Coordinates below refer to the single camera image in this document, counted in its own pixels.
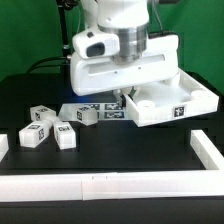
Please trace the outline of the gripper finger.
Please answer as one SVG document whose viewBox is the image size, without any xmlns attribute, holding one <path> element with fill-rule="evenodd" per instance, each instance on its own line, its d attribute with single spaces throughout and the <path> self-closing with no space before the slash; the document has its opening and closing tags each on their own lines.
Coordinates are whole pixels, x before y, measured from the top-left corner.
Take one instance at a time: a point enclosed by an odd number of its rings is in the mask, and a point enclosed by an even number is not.
<svg viewBox="0 0 224 224">
<path fill-rule="evenodd" d="M 126 99 L 123 95 L 123 93 L 120 90 L 114 90 L 113 94 L 117 100 L 117 103 L 121 106 L 121 107 L 125 107 L 126 106 Z"/>
<path fill-rule="evenodd" d="M 133 97 L 134 97 L 134 95 L 136 94 L 136 92 L 137 92 L 137 87 L 136 87 L 136 86 L 133 86 L 133 87 L 131 87 L 131 90 L 130 90 L 128 96 L 129 96 L 131 99 L 133 99 Z"/>
</svg>

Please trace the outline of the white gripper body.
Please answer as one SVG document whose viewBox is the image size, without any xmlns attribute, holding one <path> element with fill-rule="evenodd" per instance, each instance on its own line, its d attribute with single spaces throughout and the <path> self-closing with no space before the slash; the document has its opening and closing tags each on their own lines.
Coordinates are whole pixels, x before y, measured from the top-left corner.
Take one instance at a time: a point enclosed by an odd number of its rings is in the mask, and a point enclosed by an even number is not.
<svg viewBox="0 0 224 224">
<path fill-rule="evenodd" d="M 177 35 L 149 39 L 149 48 L 131 63 L 116 63 L 102 56 L 83 59 L 74 52 L 70 67 L 72 89 L 83 96 L 171 79 L 178 73 L 178 42 Z"/>
</svg>

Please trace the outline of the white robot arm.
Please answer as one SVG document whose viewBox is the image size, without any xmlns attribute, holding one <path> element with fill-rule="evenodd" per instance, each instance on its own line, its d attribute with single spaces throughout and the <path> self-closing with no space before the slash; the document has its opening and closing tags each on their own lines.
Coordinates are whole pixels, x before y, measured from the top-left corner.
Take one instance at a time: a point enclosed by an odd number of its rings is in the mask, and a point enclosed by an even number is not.
<svg viewBox="0 0 224 224">
<path fill-rule="evenodd" d="M 151 2 L 81 0 L 87 28 L 72 39 L 70 65 L 77 95 L 117 92 L 178 74 L 178 36 L 148 36 Z"/>
</svg>

